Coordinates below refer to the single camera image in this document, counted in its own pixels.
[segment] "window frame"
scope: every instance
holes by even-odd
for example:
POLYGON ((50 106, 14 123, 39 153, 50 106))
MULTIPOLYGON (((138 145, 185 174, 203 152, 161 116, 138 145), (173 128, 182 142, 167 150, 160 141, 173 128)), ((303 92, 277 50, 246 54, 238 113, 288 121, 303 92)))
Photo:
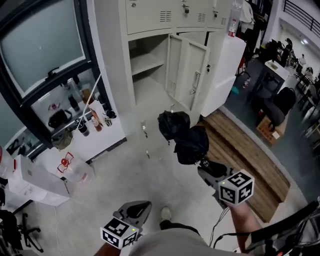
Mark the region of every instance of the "window frame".
MULTIPOLYGON (((21 20, 25 19, 30 11, 41 10, 46 6, 56 3, 61 0, 26 0, 18 7, 16 7, 11 13, 9 13, 4 19, 0 21, 0 40, 6 35, 10 29, 14 28, 21 20)), ((32 109, 33 103, 40 99, 45 94, 49 93, 56 87, 60 86, 62 82, 69 78, 78 75, 86 70, 91 69, 95 80, 100 75, 100 69, 94 49, 93 39, 90 30, 88 10, 86 0, 73 0, 74 12, 76 17, 76 24, 78 27, 78 34, 82 44, 85 59, 81 60, 71 66, 61 70, 52 77, 49 77, 33 91, 22 97, 16 88, 14 81, 12 81, 8 70, 6 69, 5 62, 0 55, 0 93, 3 98, 12 109, 14 114, 21 120, 29 131, 34 134, 40 143, 36 143, 31 152, 43 152, 46 148, 51 149, 52 137, 57 135, 57 131, 51 132, 46 125, 37 116, 32 109)), ((97 89, 99 91, 101 100, 103 101, 103 107, 105 110, 111 110, 111 105, 108 99, 108 95, 105 89, 103 80, 100 79, 97 83, 97 89)))

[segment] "shelf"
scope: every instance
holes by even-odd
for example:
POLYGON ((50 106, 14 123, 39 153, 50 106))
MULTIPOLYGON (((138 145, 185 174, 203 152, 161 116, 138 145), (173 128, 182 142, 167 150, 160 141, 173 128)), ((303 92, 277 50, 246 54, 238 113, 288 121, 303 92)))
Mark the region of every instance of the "shelf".
POLYGON ((165 64, 164 60, 158 59, 151 53, 134 57, 130 60, 130 62, 133 76, 165 64))
POLYGON ((138 107, 165 103, 168 95, 164 87, 153 80, 150 76, 133 83, 135 102, 138 107))

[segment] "open locker door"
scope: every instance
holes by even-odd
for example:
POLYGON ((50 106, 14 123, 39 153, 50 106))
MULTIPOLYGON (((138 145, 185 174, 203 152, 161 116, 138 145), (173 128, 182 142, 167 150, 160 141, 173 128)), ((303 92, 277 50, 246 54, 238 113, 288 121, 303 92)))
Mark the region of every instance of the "open locker door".
POLYGON ((181 36, 169 35, 166 66, 166 92, 186 109, 196 105, 210 49, 181 36))

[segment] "white box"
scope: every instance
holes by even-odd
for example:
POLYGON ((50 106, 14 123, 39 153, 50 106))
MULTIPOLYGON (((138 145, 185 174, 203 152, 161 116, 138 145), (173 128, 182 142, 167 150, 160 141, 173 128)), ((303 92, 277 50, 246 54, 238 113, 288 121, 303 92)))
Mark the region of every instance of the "white box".
POLYGON ((43 167, 18 155, 14 159, 13 173, 8 179, 9 190, 29 200, 59 206, 70 196, 63 180, 43 167))

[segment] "white shirt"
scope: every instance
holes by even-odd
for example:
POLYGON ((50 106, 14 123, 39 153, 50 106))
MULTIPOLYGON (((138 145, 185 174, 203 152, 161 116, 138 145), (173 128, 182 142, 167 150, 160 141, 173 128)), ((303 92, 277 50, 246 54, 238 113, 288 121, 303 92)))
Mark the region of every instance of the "white shirt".
POLYGON ((197 233, 172 228, 141 237, 129 256, 245 256, 210 248, 197 233))
POLYGON ((306 64, 305 58, 301 57, 301 58, 299 59, 299 64, 300 64, 301 66, 305 65, 305 64, 306 64))

